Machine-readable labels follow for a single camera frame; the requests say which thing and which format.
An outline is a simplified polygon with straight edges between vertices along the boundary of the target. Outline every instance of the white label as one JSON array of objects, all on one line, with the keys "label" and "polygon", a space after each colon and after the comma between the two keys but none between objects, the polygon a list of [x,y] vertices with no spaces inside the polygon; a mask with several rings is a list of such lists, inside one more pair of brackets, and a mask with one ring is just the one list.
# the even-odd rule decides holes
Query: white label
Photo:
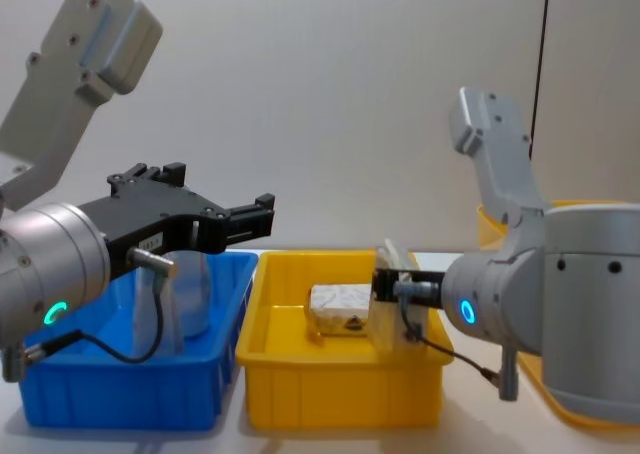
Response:
[{"label": "white label", "polygon": [[153,251],[160,246],[162,246],[162,231],[158,234],[154,234],[151,237],[147,237],[146,239],[140,241],[140,244],[138,244],[138,247],[140,249],[144,249],[145,251]]}]

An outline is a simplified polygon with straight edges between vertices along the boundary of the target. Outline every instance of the metal cylinder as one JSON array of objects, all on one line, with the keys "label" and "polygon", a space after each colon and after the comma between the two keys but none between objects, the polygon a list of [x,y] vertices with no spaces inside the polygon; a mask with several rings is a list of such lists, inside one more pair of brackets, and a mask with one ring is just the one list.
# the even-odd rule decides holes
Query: metal cylinder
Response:
[{"label": "metal cylinder", "polygon": [[91,220],[68,204],[0,223],[0,349],[99,296],[109,253]]},{"label": "metal cylinder", "polygon": [[640,206],[546,218],[544,384],[570,411],[640,423]]}]

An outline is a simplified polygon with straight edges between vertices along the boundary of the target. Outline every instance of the blue light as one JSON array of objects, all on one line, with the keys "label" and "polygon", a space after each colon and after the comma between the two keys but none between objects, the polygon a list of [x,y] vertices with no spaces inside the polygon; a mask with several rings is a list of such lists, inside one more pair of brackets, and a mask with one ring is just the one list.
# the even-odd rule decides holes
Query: blue light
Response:
[{"label": "blue light", "polygon": [[474,311],[469,301],[462,301],[460,303],[460,312],[467,324],[474,324],[476,322],[476,311]]}]

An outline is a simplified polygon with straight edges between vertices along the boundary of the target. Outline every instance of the screw hole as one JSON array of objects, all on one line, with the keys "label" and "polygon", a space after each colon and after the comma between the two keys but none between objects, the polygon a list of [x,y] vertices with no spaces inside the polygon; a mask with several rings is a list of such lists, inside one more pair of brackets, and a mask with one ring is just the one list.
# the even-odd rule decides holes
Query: screw hole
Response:
[{"label": "screw hole", "polygon": [[622,270],[622,264],[618,261],[613,261],[609,263],[609,272],[611,274],[618,274]]}]

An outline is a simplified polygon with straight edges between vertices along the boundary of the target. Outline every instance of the plastic tray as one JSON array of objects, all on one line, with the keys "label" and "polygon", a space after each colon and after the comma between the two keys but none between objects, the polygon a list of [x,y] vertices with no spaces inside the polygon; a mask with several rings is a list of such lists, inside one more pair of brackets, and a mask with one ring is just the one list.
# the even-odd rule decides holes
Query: plastic tray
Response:
[{"label": "plastic tray", "polygon": [[[179,357],[140,365],[119,362],[79,342],[29,369],[20,391],[34,426],[205,430],[220,413],[257,256],[208,256],[211,327],[185,341]],[[136,273],[111,283],[99,299],[27,339],[27,345],[80,328],[131,352]]]},{"label": "plastic tray", "polygon": [[[571,206],[576,204],[619,204],[619,201],[554,201],[555,207]],[[490,218],[482,206],[477,210],[478,245],[483,250],[499,249],[507,234],[507,226]],[[527,374],[536,390],[542,395],[551,410],[564,422],[574,427],[587,429],[613,429],[613,430],[637,430],[637,426],[628,426],[613,422],[592,419],[581,414],[568,411],[556,401],[547,391],[542,382],[542,360],[531,354],[519,354],[518,362],[522,370]]]},{"label": "plastic tray", "polygon": [[[369,283],[373,251],[263,254],[236,350],[245,366],[247,411],[257,428],[400,427],[437,424],[442,367],[433,349],[407,360],[380,358],[367,338],[306,335],[304,304],[314,284]],[[428,336],[451,347],[440,318]]]}]

